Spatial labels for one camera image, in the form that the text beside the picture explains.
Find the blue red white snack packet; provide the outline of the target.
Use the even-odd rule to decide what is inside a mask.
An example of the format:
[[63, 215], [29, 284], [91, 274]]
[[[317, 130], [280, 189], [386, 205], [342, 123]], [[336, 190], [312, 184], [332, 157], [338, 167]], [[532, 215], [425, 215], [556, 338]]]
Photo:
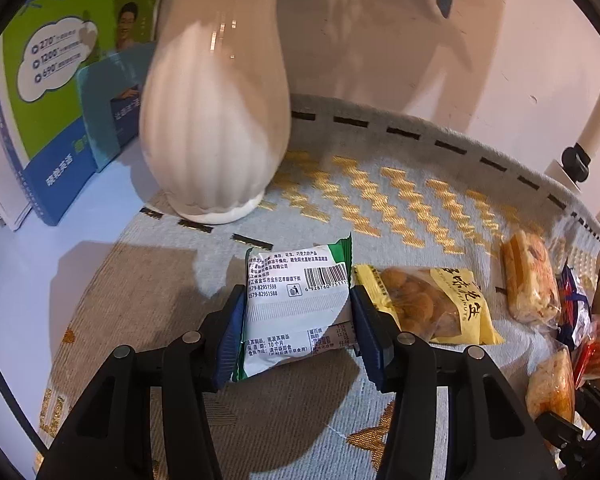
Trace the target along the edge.
[[557, 287], [562, 306], [557, 340], [573, 352], [590, 331], [591, 307], [580, 280], [568, 263], [557, 277]]

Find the orange cracker snack packet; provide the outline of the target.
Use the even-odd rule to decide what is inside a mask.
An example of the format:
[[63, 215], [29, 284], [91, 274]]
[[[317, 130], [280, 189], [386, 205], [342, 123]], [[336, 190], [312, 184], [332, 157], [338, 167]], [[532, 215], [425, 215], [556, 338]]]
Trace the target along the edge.
[[522, 324], [556, 328], [562, 305], [542, 238], [518, 230], [502, 245], [502, 255], [510, 315]]

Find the green white snack packet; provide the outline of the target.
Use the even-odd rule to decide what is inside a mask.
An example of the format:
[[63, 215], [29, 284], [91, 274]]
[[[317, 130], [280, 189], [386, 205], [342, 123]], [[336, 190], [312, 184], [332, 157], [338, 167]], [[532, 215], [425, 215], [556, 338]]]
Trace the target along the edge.
[[234, 381], [330, 350], [355, 349], [352, 240], [246, 255], [247, 299]]

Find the orange translucent snack packet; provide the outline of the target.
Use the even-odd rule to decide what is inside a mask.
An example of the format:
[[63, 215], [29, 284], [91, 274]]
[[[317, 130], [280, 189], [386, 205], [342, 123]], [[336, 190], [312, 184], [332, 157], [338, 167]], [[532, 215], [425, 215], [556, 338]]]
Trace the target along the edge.
[[535, 367], [526, 392], [526, 405], [533, 420], [552, 412], [567, 422], [573, 422], [576, 411], [576, 390], [567, 348], [561, 348]]

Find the yellow peanut snack packet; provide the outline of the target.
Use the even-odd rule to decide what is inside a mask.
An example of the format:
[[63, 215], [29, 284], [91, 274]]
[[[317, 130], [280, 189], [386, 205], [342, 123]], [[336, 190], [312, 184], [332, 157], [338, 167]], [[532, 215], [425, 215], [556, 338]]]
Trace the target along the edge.
[[376, 310], [404, 332], [434, 344], [505, 342], [471, 270], [357, 264], [353, 274]]

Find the white lamp pole black knob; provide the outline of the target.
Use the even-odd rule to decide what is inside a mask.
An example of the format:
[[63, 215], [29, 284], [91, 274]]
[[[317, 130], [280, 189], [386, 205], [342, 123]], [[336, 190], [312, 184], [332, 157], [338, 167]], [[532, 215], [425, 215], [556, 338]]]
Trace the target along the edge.
[[547, 177], [559, 182], [574, 194], [580, 194], [579, 184], [588, 180], [593, 158], [600, 149], [600, 94], [578, 140], [562, 151], [546, 168]]

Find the grey gold woven table mat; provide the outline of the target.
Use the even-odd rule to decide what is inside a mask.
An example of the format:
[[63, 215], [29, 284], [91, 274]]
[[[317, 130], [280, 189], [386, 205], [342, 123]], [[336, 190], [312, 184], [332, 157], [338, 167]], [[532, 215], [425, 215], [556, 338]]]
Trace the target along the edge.
[[580, 196], [415, 117], [294, 96], [255, 211], [158, 194], [55, 356], [42, 479], [555, 479], [522, 400], [594, 284]]

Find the green blue book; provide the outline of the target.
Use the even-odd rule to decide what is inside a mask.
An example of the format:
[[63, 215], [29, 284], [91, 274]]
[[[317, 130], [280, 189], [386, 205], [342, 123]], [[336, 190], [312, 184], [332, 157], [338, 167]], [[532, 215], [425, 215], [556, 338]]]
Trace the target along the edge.
[[0, 36], [0, 138], [56, 226], [138, 133], [159, 0], [23, 0]]

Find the white ribbed ceramic vase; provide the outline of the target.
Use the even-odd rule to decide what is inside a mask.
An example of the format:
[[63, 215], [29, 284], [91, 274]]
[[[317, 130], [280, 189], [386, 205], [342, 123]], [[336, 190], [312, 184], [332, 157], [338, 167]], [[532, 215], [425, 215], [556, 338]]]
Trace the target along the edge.
[[170, 0], [140, 104], [146, 164], [181, 217], [236, 221], [290, 137], [277, 0]]

